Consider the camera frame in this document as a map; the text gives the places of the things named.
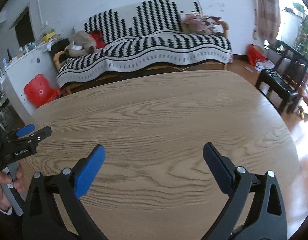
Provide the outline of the person's left hand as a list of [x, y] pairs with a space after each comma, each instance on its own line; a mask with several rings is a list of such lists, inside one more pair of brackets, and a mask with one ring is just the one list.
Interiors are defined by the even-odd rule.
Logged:
[[21, 216], [24, 213], [25, 179], [21, 162], [14, 162], [0, 171], [0, 210], [10, 209]]

